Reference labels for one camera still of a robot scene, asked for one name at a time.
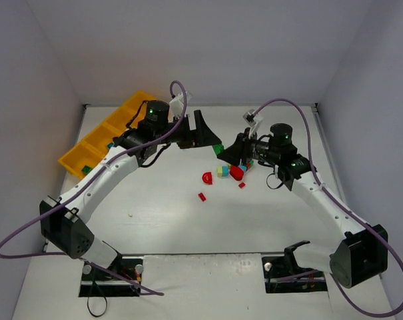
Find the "dark green lego brick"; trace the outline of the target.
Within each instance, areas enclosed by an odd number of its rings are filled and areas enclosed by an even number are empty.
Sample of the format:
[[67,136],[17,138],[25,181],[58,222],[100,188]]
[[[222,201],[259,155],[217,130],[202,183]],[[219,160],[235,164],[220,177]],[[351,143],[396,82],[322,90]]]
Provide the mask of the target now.
[[216,158],[224,151],[224,145],[222,143],[213,145],[212,148]]

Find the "red arch lego piece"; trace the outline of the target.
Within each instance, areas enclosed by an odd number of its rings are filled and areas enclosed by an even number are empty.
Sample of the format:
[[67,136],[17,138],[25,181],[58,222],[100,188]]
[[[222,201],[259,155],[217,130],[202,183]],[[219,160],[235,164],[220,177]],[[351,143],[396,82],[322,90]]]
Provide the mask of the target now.
[[206,185],[212,185],[213,184],[213,178],[212,178],[212,173],[210,171],[207,171],[202,174],[202,182]]

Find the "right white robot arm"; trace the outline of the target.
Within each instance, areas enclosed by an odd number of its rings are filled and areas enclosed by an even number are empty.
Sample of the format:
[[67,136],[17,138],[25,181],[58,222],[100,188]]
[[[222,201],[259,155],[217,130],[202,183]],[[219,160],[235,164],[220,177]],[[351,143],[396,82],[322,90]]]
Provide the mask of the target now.
[[316,169],[293,145],[292,127],[284,123],[272,125],[268,141],[249,137],[249,131],[239,133],[217,157],[230,165],[258,160],[272,166],[281,185],[302,199],[329,229],[329,240],[303,240],[285,248],[289,271],[298,274],[316,269],[329,273],[347,289],[385,272],[386,230],[351,217],[347,206],[325,190]]

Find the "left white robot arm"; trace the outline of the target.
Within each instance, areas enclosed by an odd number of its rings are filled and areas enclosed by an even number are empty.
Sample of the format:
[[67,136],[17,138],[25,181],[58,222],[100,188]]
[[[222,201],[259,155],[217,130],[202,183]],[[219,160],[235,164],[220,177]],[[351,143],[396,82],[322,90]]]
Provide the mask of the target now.
[[114,270],[122,255],[99,240],[88,228],[95,209],[128,175],[157,153],[159,145],[175,143],[180,149],[209,147],[221,140],[210,130],[199,110],[194,112],[195,129],[187,116],[169,121],[169,109],[179,105],[159,100],[144,101],[146,113],[137,127],[126,125],[126,131],[113,138],[113,146],[105,158],[87,176],[59,198],[47,197],[40,203],[41,233],[72,259],[81,259],[102,268]]

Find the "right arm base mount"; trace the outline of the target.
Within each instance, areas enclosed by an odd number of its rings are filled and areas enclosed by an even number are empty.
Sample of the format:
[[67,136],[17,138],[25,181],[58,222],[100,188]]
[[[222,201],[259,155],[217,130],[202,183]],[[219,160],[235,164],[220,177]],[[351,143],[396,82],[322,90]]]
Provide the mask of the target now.
[[262,256],[264,288],[267,294],[328,291],[323,272],[302,268],[294,258],[295,250],[309,243],[300,241],[285,248],[281,255]]

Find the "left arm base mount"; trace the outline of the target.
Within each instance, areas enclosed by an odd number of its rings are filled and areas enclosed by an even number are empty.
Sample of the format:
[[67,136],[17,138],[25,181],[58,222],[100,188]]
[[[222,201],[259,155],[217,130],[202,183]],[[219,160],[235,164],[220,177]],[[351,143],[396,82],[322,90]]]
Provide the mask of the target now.
[[[117,273],[122,277],[141,282],[142,257],[124,257]],[[84,263],[79,287],[79,297],[138,297],[141,290],[104,271]]]

